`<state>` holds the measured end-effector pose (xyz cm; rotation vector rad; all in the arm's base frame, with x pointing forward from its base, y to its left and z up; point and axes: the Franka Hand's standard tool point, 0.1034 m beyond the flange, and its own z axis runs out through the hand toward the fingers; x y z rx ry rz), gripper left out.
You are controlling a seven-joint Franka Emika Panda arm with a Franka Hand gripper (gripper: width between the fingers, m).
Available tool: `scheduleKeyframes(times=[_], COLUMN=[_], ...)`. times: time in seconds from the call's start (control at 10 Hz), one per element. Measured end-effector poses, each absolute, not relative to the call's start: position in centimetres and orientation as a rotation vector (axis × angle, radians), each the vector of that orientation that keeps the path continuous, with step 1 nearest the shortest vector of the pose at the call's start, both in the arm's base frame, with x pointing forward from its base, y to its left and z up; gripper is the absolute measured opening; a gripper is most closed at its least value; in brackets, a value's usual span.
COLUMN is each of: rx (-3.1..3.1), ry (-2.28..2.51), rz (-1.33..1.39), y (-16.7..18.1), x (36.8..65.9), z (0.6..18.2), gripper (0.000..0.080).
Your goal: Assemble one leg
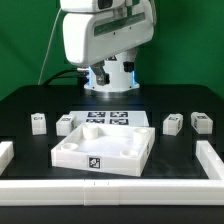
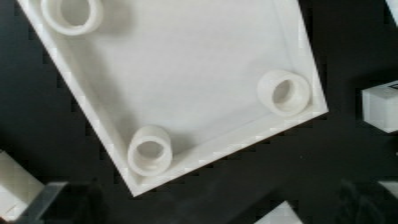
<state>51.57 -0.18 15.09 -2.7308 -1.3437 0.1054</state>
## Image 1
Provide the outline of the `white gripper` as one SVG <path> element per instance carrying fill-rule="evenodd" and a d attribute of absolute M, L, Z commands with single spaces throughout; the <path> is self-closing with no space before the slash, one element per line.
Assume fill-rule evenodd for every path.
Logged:
<path fill-rule="evenodd" d="M 100 86 L 108 84 L 110 80 L 104 64 L 98 62 L 126 51 L 124 71 L 133 72 L 136 50 L 131 48 L 150 41 L 153 33 L 151 7 L 136 7 L 131 16 L 118 20 L 113 19 L 112 11 L 98 14 L 68 13 L 63 20 L 67 60 L 77 66 L 94 64 L 91 69 Z"/>

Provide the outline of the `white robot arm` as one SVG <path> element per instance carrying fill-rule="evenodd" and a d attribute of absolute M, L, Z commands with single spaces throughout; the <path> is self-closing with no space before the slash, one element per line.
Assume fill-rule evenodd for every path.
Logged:
<path fill-rule="evenodd" d="M 60 7 L 65 55 L 87 71 L 85 92 L 135 92 L 137 47 L 152 39 L 157 22 L 154 0 L 60 0 Z"/>

